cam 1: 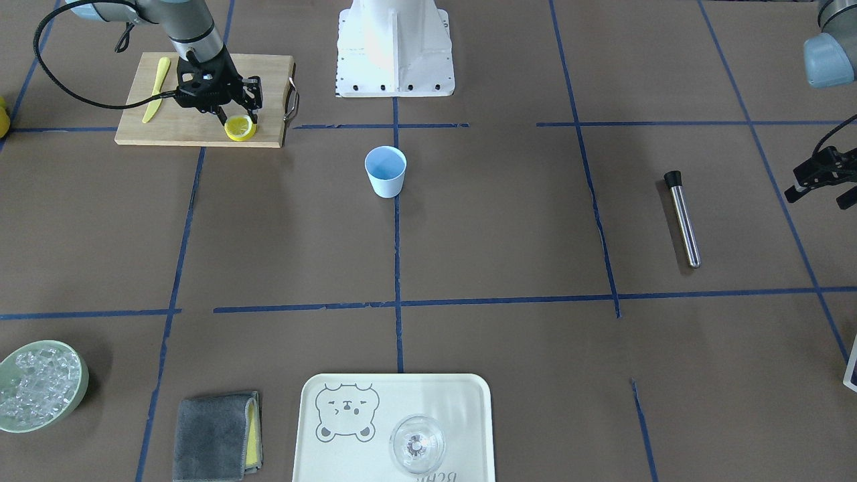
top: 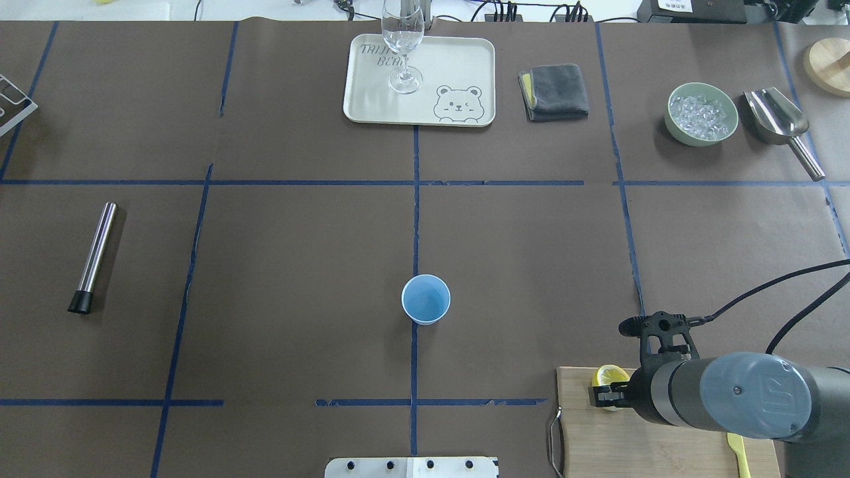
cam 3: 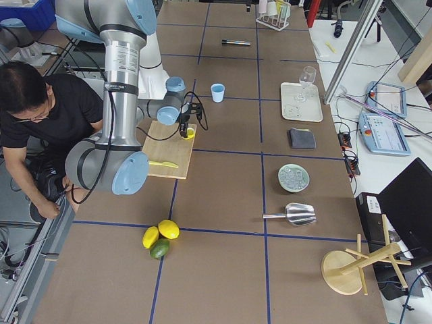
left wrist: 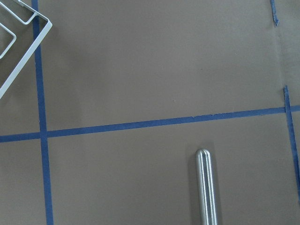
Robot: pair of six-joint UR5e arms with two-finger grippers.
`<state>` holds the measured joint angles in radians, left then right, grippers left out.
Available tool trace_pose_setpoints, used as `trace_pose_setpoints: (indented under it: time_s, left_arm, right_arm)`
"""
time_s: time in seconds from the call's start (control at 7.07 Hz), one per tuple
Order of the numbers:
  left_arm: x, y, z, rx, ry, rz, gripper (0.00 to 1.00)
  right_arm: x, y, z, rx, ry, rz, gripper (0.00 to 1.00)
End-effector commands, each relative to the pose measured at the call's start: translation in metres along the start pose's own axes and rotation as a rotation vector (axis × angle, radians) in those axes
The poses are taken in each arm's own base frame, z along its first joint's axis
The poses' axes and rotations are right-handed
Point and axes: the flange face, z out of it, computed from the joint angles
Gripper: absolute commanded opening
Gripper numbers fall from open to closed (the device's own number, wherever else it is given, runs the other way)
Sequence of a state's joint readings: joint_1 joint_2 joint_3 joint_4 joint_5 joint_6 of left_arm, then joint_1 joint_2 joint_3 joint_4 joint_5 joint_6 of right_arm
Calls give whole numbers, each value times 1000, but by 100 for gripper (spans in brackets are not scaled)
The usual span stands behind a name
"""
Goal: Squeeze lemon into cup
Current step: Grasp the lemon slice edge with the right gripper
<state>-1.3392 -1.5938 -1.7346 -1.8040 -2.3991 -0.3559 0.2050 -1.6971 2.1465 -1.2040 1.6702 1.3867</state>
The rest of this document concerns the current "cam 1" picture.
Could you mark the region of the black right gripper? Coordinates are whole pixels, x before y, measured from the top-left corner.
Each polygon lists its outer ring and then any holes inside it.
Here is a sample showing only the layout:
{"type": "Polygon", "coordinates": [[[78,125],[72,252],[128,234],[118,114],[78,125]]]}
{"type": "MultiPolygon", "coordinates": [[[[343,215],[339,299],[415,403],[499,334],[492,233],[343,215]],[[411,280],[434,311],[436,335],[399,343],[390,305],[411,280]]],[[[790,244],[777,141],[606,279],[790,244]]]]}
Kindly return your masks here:
{"type": "Polygon", "coordinates": [[[202,113],[214,112],[221,125],[228,116],[223,106],[230,102],[241,104],[254,125],[259,123],[263,106],[260,76],[242,78],[236,70],[232,55],[227,51],[208,61],[199,61],[193,53],[191,60],[178,58],[175,101],[184,108],[196,108],[202,113]]]}

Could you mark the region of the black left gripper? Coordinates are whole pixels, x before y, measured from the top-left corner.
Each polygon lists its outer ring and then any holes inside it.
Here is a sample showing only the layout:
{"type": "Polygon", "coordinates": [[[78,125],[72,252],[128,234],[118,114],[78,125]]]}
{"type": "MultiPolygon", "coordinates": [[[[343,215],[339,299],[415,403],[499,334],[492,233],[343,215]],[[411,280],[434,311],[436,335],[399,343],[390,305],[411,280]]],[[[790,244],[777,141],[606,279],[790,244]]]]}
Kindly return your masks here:
{"type": "MultiPolygon", "coordinates": [[[[795,204],[815,189],[855,182],[856,149],[840,153],[834,146],[824,147],[810,159],[793,168],[795,183],[784,191],[789,204],[795,204]]],[[[857,190],[848,190],[838,196],[838,207],[847,210],[857,204],[857,190]]]]}

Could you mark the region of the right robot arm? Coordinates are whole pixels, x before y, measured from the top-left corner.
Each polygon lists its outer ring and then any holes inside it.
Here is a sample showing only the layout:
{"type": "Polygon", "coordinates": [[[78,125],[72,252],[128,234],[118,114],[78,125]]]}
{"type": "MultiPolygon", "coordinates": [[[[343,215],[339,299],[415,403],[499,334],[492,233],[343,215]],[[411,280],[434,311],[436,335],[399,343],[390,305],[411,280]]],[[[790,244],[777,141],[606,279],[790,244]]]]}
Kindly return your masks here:
{"type": "Polygon", "coordinates": [[[80,18],[160,25],[179,58],[174,99],[183,108],[211,113],[226,122],[223,106],[244,108],[253,123],[262,107],[261,79],[245,78],[228,52],[204,1],[70,1],[80,18]]]}

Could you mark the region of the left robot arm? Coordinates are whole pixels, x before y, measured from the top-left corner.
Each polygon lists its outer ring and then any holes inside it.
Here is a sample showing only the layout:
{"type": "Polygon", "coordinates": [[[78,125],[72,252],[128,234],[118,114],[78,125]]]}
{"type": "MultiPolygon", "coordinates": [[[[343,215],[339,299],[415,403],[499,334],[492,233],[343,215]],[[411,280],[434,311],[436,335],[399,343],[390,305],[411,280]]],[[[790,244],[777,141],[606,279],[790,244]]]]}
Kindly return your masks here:
{"type": "MultiPolygon", "coordinates": [[[[805,40],[803,58],[807,83],[812,88],[832,88],[852,84],[856,79],[856,3],[820,1],[817,7],[820,33],[805,40]]],[[[855,184],[856,151],[841,151],[829,144],[830,138],[853,125],[849,116],[830,129],[812,149],[811,155],[793,168],[795,183],[784,196],[795,204],[812,190],[839,184],[855,184]]]]}

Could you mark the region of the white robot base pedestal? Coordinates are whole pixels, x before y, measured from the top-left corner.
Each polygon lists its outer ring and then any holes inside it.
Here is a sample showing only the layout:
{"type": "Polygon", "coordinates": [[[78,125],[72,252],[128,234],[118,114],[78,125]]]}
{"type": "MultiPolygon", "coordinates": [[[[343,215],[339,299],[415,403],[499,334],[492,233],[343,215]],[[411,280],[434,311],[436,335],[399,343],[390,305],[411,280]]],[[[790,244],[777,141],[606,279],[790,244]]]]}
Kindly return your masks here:
{"type": "Polygon", "coordinates": [[[434,1],[353,1],[337,27],[337,97],[454,94],[449,16],[434,1]]]}

